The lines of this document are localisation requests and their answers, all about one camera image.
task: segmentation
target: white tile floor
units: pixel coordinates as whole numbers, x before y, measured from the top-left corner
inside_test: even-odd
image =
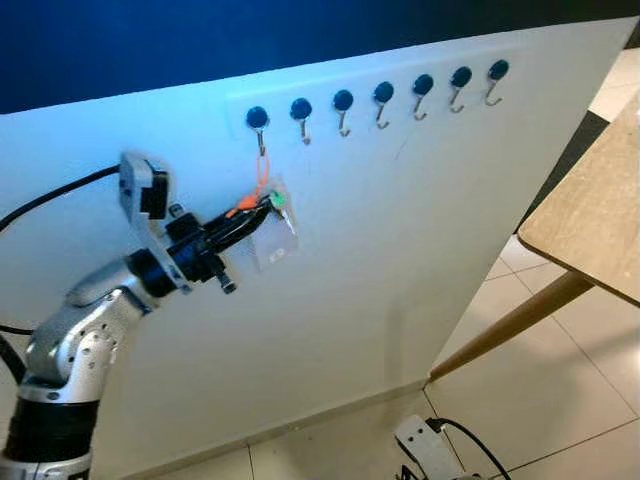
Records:
[[[639,76],[638,50],[623,52],[592,110],[613,120],[640,87]],[[562,272],[512,237],[440,359]],[[640,310],[594,288],[428,385],[426,395],[408,394],[158,478],[391,480],[405,461],[394,427],[433,409],[477,433],[514,480],[637,480]],[[467,439],[449,435],[467,470],[496,473]]]

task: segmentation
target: dark blue wall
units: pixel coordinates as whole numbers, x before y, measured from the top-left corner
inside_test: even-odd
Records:
[[[0,2],[0,113],[638,9],[637,0]]]

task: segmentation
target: black hook knob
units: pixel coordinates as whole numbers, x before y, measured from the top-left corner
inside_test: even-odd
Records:
[[[373,92],[373,98],[378,103],[387,103],[393,97],[393,85],[389,82],[380,83]]]
[[[349,90],[340,90],[333,97],[333,108],[339,112],[346,112],[353,105],[353,95]]]
[[[504,77],[509,71],[509,62],[506,60],[498,60],[496,63],[491,65],[489,69],[489,78],[494,82],[497,82],[502,77]]]
[[[463,88],[471,80],[471,69],[460,67],[451,76],[451,85],[455,88]]]
[[[294,120],[305,120],[311,115],[313,108],[306,98],[298,98],[291,104],[291,118]]]
[[[413,93],[420,96],[425,96],[433,88],[433,78],[431,75],[425,73],[416,78],[413,82]]]
[[[253,107],[247,112],[247,125],[254,130],[259,130],[269,124],[269,115],[262,107]]]

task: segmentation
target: electrical cord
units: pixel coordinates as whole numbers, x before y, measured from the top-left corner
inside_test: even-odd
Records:
[[[25,213],[30,212],[34,208],[37,208],[57,197],[65,195],[80,187],[84,187],[85,185],[95,182],[96,180],[100,180],[101,178],[118,173],[119,169],[119,165],[104,168],[102,170],[98,170],[97,172],[93,172],[92,174],[87,175],[86,177],[83,177],[79,180],[56,188],[49,193],[40,195],[38,198],[25,203],[24,205],[16,208],[7,216],[2,218],[0,220],[0,232],[5,230],[13,221],[17,220]],[[33,330],[10,327],[8,325],[0,325],[0,332],[11,333],[13,335],[31,335],[33,333]],[[22,363],[22,359],[18,356],[11,344],[7,342],[7,340],[2,335],[0,335],[0,357],[11,371],[13,378],[15,378],[16,382],[19,384],[25,374],[26,367],[24,366],[24,363]]]
[[[22,359],[13,349],[11,344],[7,342],[2,335],[0,335],[0,357],[2,357],[2,360],[7,365],[7,368],[11,372],[11,375],[13,375],[16,383],[20,385],[27,368],[24,366]]]
[[[482,451],[485,453],[485,455],[487,457],[489,457],[489,459],[493,462],[493,464],[496,466],[496,468],[498,469],[498,471],[500,472],[500,474],[504,477],[505,480],[511,480],[511,477],[509,476],[509,474],[507,473],[507,471],[504,469],[504,467],[502,466],[502,464],[498,461],[498,459],[493,455],[493,453],[491,453],[491,451],[489,450],[489,448],[487,448],[487,446],[482,443],[480,441],[480,439],[478,437],[476,437],[467,427],[465,427],[464,425],[459,424],[458,422],[454,421],[454,420],[450,420],[448,418],[427,418],[425,420],[425,423],[427,425],[429,425],[429,427],[431,427],[431,429],[436,432],[436,433],[440,433],[440,431],[442,430],[442,427],[447,424],[447,425],[451,425],[455,428],[457,428],[458,430],[460,430],[462,433],[464,433],[467,437],[469,437],[471,440],[473,440],[475,442],[475,444],[480,447],[482,449]]]

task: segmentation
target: wooden table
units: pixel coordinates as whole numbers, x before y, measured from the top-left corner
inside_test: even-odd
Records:
[[[506,342],[598,285],[640,307],[638,99],[587,150],[518,230],[567,272],[468,342],[434,381]]]

